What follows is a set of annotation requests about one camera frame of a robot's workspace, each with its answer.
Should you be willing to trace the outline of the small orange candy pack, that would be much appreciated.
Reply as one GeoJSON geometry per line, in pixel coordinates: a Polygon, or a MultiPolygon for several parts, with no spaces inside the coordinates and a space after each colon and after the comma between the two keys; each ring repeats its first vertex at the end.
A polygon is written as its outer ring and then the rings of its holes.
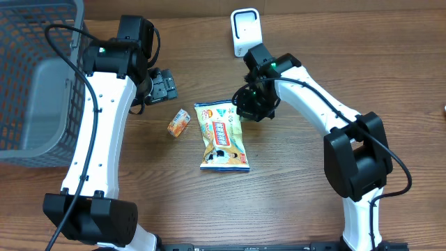
{"type": "Polygon", "coordinates": [[[190,115],[184,110],[180,109],[178,113],[175,115],[173,120],[170,122],[170,124],[167,127],[168,132],[174,136],[178,137],[182,131],[187,127],[188,123],[190,122],[190,115]]]}

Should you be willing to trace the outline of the white orange snack bag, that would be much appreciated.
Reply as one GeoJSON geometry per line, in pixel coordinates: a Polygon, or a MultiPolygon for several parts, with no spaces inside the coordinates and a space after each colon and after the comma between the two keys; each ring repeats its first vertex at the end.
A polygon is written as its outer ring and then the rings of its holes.
{"type": "Polygon", "coordinates": [[[230,100],[199,102],[194,105],[205,151],[202,170],[248,172],[240,116],[230,100]]]}

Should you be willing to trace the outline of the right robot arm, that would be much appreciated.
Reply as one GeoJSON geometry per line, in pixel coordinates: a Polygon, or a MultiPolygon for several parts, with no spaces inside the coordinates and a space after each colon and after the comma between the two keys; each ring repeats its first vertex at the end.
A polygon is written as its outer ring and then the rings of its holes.
{"type": "Polygon", "coordinates": [[[273,119],[280,102],[299,111],[323,136],[325,176],[343,199],[344,249],[378,248],[377,199],[393,170],[381,119],[336,100],[291,54],[275,58],[259,44],[243,61],[249,69],[246,84],[232,98],[238,115],[256,122],[273,119]]]}

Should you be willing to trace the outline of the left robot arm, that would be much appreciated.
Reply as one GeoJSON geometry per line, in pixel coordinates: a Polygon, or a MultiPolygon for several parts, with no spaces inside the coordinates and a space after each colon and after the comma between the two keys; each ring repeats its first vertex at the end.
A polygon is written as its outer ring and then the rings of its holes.
{"type": "Polygon", "coordinates": [[[117,36],[92,38],[75,76],[86,86],[75,153],[61,190],[48,193],[43,211],[56,235],[100,250],[160,250],[159,236],[138,223],[137,205],[120,200],[118,161],[133,107],[172,100],[170,70],[155,66],[160,34],[142,16],[121,17],[117,36]]]}

